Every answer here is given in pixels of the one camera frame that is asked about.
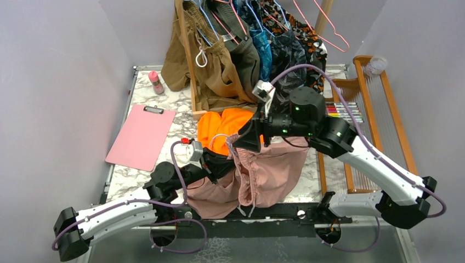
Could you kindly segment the pink shorts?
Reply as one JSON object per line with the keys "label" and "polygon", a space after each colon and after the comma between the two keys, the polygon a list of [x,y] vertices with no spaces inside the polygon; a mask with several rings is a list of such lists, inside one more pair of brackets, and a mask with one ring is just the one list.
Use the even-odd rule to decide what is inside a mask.
{"label": "pink shorts", "polygon": [[243,207],[268,208],[283,201],[295,188],[307,158],[308,143],[302,137],[290,137],[262,147],[259,153],[236,148],[230,153],[236,168],[213,184],[201,179],[188,186],[189,206],[203,219],[222,219]]}

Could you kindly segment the blue wire hanger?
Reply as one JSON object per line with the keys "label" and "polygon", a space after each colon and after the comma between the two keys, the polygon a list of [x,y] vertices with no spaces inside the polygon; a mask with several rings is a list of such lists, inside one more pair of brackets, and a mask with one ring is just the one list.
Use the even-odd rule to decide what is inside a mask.
{"label": "blue wire hanger", "polygon": [[210,141],[210,143],[209,143],[210,147],[213,146],[215,139],[218,138],[218,137],[225,137],[225,144],[226,144],[226,146],[227,146],[227,148],[229,150],[229,153],[232,153],[234,156],[238,156],[237,151],[233,147],[232,140],[231,140],[230,136],[228,136],[226,134],[217,134],[217,135],[215,135],[212,138],[212,140]]}

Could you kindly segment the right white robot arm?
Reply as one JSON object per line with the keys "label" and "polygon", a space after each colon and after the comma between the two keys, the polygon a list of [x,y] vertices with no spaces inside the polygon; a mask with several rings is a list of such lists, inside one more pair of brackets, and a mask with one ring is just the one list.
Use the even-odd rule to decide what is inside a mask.
{"label": "right white robot arm", "polygon": [[310,148],[349,164],[378,185],[379,190],[371,193],[326,193],[316,209],[320,221],[373,216],[410,229],[428,217],[427,199],[435,190],[436,180],[408,172],[373,147],[354,124],[329,116],[325,98],[313,89],[299,87],[291,91],[286,113],[259,109],[240,129],[233,146],[260,152],[275,136],[304,137]]}

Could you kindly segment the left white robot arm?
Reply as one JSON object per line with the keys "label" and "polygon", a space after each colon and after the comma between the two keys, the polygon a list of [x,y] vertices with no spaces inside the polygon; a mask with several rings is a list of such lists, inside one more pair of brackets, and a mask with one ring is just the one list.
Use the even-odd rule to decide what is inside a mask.
{"label": "left white robot arm", "polygon": [[85,254],[91,245],[116,232],[143,225],[172,225],[186,201],[174,204],[177,190],[193,182],[217,182],[235,169],[228,157],[206,150],[200,164],[178,167],[175,161],[161,162],[145,185],[126,196],[87,210],[62,210],[53,227],[52,249],[62,262]]}

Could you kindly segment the dark leaf print shorts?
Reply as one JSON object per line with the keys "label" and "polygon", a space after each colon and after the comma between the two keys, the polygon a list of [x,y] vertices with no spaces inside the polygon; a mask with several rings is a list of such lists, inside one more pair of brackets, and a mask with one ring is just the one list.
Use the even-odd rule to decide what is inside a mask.
{"label": "dark leaf print shorts", "polygon": [[[260,1],[257,14],[262,20],[265,29],[271,32],[270,47],[272,64],[270,79],[276,78],[284,70],[307,61],[305,50],[296,39],[290,24],[285,27],[282,12],[273,1]],[[305,85],[307,71],[304,68],[294,70],[281,77],[274,84],[274,109],[277,112],[286,112],[289,108],[289,94],[298,87]]]}

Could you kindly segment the blue patterned hanging shorts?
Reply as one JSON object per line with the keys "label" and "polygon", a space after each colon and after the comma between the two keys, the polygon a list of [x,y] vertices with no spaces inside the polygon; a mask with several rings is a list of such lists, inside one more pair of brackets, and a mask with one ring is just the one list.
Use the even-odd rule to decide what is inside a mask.
{"label": "blue patterned hanging shorts", "polygon": [[268,82],[272,68],[272,52],[267,35],[252,1],[240,1],[239,16],[249,25],[249,33],[260,59],[259,79]]}

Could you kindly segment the orange camo hanging shorts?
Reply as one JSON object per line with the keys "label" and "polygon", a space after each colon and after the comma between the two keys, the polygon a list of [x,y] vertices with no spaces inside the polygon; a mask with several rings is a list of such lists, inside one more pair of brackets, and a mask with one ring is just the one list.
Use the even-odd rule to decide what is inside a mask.
{"label": "orange camo hanging shorts", "polygon": [[318,67],[320,70],[326,70],[327,50],[322,40],[316,35],[315,30],[294,18],[292,14],[281,8],[276,1],[273,1],[282,12],[282,18],[285,21],[285,27],[290,24],[291,29],[305,50],[307,61],[301,64],[311,64]]}

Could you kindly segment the dark green hanging shorts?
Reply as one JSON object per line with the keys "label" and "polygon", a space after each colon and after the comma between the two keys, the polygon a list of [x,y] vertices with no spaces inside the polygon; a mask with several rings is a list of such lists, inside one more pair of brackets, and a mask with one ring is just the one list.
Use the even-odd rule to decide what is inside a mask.
{"label": "dark green hanging shorts", "polygon": [[230,53],[244,93],[240,98],[257,102],[252,90],[259,80],[260,58],[247,23],[238,16],[232,1],[202,1],[202,8]]}

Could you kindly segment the pink clipboard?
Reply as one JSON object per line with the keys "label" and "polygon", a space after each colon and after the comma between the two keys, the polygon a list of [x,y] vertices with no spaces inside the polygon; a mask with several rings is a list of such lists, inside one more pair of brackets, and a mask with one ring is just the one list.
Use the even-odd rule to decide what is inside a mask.
{"label": "pink clipboard", "polygon": [[143,171],[153,171],[176,112],[133,105],[105,161]]}

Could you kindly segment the coloured marker set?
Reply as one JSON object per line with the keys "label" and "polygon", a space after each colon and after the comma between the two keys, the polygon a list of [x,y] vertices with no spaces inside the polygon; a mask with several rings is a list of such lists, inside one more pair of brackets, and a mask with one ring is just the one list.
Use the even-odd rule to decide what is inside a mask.
{"label": "coloured marker set", "polygon": [[[348,102],[348,109],[354,115],[357,123],[364,123],[364,116],[360,110],[360,107],[356,102]],[[326,112],[331,117],[342,118],[350,123],[353,123],[347,108],[341,102],[327,102]]]}

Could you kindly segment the pink bottle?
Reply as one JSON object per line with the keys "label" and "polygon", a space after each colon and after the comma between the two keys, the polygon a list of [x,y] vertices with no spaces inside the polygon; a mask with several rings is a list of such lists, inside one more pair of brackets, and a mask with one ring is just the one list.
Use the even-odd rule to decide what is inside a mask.
{"label": "pink bottle", "polygon": [[156,71],[151,71],[148,74],[149,81],[151,82],[152,88],[157,95],[164,92],[164,87],[160,82],[159,75]]}

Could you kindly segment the wooden dish rack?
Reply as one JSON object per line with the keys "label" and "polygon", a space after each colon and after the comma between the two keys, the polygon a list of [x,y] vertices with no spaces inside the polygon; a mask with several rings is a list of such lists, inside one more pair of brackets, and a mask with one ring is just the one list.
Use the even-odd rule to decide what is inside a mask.
{"label": "wooden dish rack", "polygon": [[[334,80],[344,99],[355,102],[362,116],[363,134],[373,146],[386,156],[418,175],[415,159],[405,133],[386,72],[369,77],[364,68],[370,56],[360,55],[351,65],[327,65],[327,74]],[[321,193],[369,193],[379,190],[363,173],[321,153],[316,154]]]}

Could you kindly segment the clear plastic cup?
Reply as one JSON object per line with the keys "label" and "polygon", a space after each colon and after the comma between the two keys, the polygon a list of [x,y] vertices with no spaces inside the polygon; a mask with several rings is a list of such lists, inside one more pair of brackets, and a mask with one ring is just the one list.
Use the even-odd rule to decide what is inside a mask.
{"label": "clear plastic cup", "polygon": [[364,67],[364,74],[368,77],[379,76],[388,67],[388,60],[382,56],[373,56]]}

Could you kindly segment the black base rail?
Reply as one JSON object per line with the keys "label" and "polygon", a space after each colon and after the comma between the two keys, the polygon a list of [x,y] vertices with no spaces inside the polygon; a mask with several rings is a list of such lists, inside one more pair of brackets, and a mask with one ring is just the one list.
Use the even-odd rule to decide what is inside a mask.
{"label": "black base rail", "polygon": [[330,229],[343,219],[336,219],[319,207],[318,203],[278,203],[268,208],[257,208],[248,218],[235,209],[223,219],[201,219],[193,208],[185,205],[171,213],[172,219],[191,216],[199,221],[182,221],[167,226],[154,226],[149,236],[156,241],[207,238],[262,238],[316,236],[316,228]]}

